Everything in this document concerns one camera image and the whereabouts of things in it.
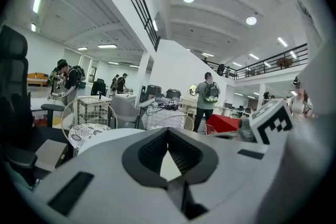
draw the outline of gray chair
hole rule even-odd
[[[111,107],[113,108],[118,121],[135,123],[135,128],[139,128],[140,109],[133,106],[130,101],[116,95],[112,98]],[[111,116],[115,121],[116,117],[114,116],[114,113],[112,113]]]

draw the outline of black pants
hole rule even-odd
[[[194,132],[198,131],[198,127],[200,126],[200,123],[202,121],[203,114],[205,114],[205,121],[207,121],[212,113],[214,112],[213,109],[200,109],[197,108],[196,111],[196,117],[195,117],[195,123],[194,123]]]

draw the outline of gray shirt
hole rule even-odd
[[[215,108],[216,103],[209,103],[204,100],[204,92],[207,86],[208,86],[207,82],[201,82],[196,88],[195,92],[198,93],[197,107],[200,109],[213,110]]]

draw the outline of black chair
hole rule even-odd
[[[35,167],[36,151],[47,139],[66,143],[68,152],[63,162],[72,158],[72,146],[61,129],[33,127],[33,115],[27,94],[28,46],[26,38],[8,26],[0,33],[0,151],[13,170],[20,173],[28,185],[43,179],[49,171]],[[62,111],[63,106],[45,104],[48,125],[52,124],[52,112]]]

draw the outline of white cloth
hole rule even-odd
[[[147,108],[146,113],[142,116],[141,120],[145,129],[149,129],[153,126],[159,125],[162,127],[174,127],[174,128],[184,128],[184,112],[176,110],[167,109],[154,109],[151,106]]]

